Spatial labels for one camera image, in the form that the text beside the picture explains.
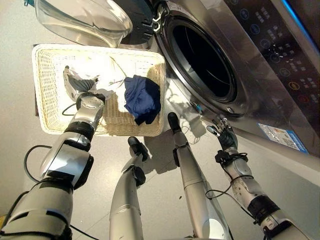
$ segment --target wicker basket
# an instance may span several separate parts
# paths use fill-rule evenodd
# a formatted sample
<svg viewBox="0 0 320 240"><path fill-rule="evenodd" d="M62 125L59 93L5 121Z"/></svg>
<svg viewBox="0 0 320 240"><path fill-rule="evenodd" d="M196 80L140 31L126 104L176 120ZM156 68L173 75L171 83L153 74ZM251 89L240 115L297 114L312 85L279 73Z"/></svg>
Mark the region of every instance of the wicker basket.
<svg viewBox="0 0 320 240"><path fill-rule="evenodd" d="M127 77L139 75L148 77L160 86L162 109L152 124L137 125L134 117L119 111L117 95L113 94L104 105L103 117L95 132L102 136L157 136L162 132L164 121L165 60L154 52L127 50L95 46L39 44L32 51L32 66L36 102L43 131L48 134L61 134L72 116L62 115L62 111L72 104L64 87L62 71L68 61L90 56L110 56Z"/></svg>

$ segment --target blue clothing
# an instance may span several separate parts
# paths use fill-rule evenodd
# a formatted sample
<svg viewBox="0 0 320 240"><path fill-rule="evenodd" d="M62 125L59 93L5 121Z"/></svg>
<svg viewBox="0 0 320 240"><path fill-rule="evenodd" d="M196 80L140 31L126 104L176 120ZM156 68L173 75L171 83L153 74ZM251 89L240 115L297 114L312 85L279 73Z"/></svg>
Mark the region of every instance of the blue clothing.
<svg viewBox="0 0 320 240"><path fill-rule="evenodd" d="M134 75L124 79L126 105L136 124L151 124L160 112L160 87L147 77Z"/></svg>

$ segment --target black cable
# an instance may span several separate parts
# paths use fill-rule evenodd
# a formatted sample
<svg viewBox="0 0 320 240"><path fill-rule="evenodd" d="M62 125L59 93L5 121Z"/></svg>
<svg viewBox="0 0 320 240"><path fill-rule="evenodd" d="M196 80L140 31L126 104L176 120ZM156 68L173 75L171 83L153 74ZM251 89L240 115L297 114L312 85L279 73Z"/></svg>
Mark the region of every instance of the black cable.
<svg viewBox="0 0 320 240"><path fill-rule="evenodd" d="M26 152L25 156L24 156L24 159L23 159L23 168L24 168L24 171L25 171L25 174L32 180L34 181L35 183L38 183L39 180L35 179L29 172L28 170L28 166L27 166L27 160L28 160L28 157L29 157L29 154L36 148L46 148L46 149L50 149L51 146L47 146L47 145L35 145L33 146L32 148L29 149L29 151Z"/></svg>
<svg viewBox="0 0 320 240"><path fill-rule="evenodd" d="M94 240L99 240L98 238L90 236L89 234L85 233L84 231L81 231L79 228L76 228L75 226L70 225L70 227L72 227L74 230L77 230L79 233L82 233L83 235L86 235L89 238L92 238Z"/></svg>
<svg viewBox="0 0 320 240"><path fill-rule="evenodd" d="M28 170L28 165L27 165L27 161L28 161L28 157L29 154L36 148L46 148L46 149L51 149L51 146L47 146L47 145L35 145L32 148L29 149L29 151L26 152L25 156L24 156L24 160L23 160L23 167L24 167L24 171L25 174L34 182L39 183L39 180L35 179L31 173ZM18 204L19 200L22 198L23 195L27 194L29 191L25 191L23 192L14 202L14 204L12 205L12 207L9 210L9 213L7 214L6 218L4 219L3 222L3 226L5 226L9 220L9 216L12 214L12 211L14 210L14 208L16 207L16 205ZM98 238L95 238L93 236L90 236L89 234L85 233L84 231L81 231L79 228L76 228L75 226L70 224L70 227L73 228L74 230L78 231L79 233L82 233L83 235L86 235L89 238L92 238L94 240L99 240Z"/></svg>
<svg viewBox="0 0 320 240"><path fill-rule="evenodd" d="M234 158L235 158L235 159L238 159L238 158L242 157L243 155L246 156L247 154L246 154L246 153L239 153L239 155L234 156ZM243 177L251 177L251 178L254 178L254 177L253 177L252 175L241 175L241 176L237 176L237 177L233 178L233 177L230 175L230 173L225 170L224 167L223 167L222 169L223 169L224 172L230 177L230 179L231 179L230 185L229 185L229 186L226 188L226 190L224 190L224 191L216 190L216 189L210 189L210 190L206 191L205 197L206 197L207 199L212 200L212 199L218 198L218 197L220 197L220 196L222 196L222 195L227 195L227 196L230 197L236 204L238 204L239 207L240 207L248 216L250 216L252 219L255 220L255 218L254 218L244 207L242 207L241 204L240 204L233 196L231 196L229 193L227 193L227 191L229 191L229 189L231 188L231 186L232 186L232 184L234 183L235 180L237 180L237 179L239 179L239 178L243 178ZM208 197L207 194L210 193L210 192L218 192L218 193L220 193L220 194L218 194L217 196Z"/></svg>
<svg viewBox="0 0 320 240"><path fill-rule="evenodd" d="M11 217L12 212L14 211L15 207L17 206L18 202L20 201L20 199L26 195L29 191L24 191L23 193L21 193L16 200L14 201L13 205L11 206L8 214L5 216L5 219L3 221L2 227L3 228L5 225L7 225L9 218Z"/></svg>
<svg viewBox="0 0 320 240"><path fill-rule="evenodd" d="M220 191L220 190L216 190L216 189L211 189L209 190L210 192L218 192L218 193L223 193L223 195L227 195L228 197L230 197L236 204L238 204L238 206L252 219L255 219L254 216L252 216L244 207L241 206L241 204L233 197L231 196L231 194L224 192L224 191Z"/></svg>
<svg viewBox="0 0 320 240"><path fill-rule="evenodd" d="M231 240L235 240L235 239L234 239L234 236L232 235L232 232L231 232L231 230L230 230L230 227L229 227L229 226L228 226L228 229L229 229L229 234L230 234Z"/></svg>
<svg viewBox="0 0 320 240"><path fill-rule="evenodd" d="M74 116L74 114L65 114L65 111L67 111L69 108L71 108L72 106L76 105L76 103L71 104L70 106L68 106L65 110L62 111L62 115L63 116Z"/></svg>

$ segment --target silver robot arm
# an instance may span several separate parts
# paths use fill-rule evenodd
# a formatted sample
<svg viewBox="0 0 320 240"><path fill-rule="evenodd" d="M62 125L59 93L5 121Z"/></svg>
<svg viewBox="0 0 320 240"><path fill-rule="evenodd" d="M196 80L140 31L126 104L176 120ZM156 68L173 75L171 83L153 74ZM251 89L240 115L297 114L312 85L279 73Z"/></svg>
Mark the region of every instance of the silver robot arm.
<svg viewBox="0 0 320 240"><path fill-rule="evenodd" d="M67 93L77 113L54 143L40 167L41 181L12 206L0 231L1 239L67 240L73 191L88 178L94 158L88 153L104 107L104 97L89 90L93 80L74 80L66 67Z"/></svg>
<svg viewBox="0 0 320 240"><path fill-rule="evenodd" d="M232 185L233 194L254 217L267 240L309 240L283 210L263 191L254 179L246 153L238 153L238 141L226 118L207 126L222 147L215 161L225 170Z"/></svg>

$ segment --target white floor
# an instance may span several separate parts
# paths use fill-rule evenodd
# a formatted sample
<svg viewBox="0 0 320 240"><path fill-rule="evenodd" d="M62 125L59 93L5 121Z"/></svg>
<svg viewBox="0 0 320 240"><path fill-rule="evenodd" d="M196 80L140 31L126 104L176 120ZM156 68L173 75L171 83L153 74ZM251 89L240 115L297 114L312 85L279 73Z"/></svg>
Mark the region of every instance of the white floor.
<svg viewBox="0 0 320 240"><path fill-rule="evenodd" d="M68 43L42 27L32 7L22 0L0 3L0 215L6 214L15 198L30 189L23 170L26 151L34 145L52 145L57 135L48 135L35 116L35 96L31 51L33 44ZM183 128L191 143L195 135ZM140 137L151 159L143 168L146 183L138 190L144 238L172 239L192 235L183 192L180 169L173 162L171 133ZM214 155L220 148L214 136L206 133L192 146L207 180L215 189L225 189L228 181ZM320 239L319 188L275 162L278 154L253 148L239 138L239 150L247 152L249 165L266 193L310 236ZM99 238L108 239L109 211L120 171L129 160L127 137L95 137L90 153L95 158L87 183L73 195L71 223ZM29 168L35 175L45 149L30 155ZM235 239L262 240L259 226L227 196L219 198ZM74 239L88 239L73 231Z"/></svg>

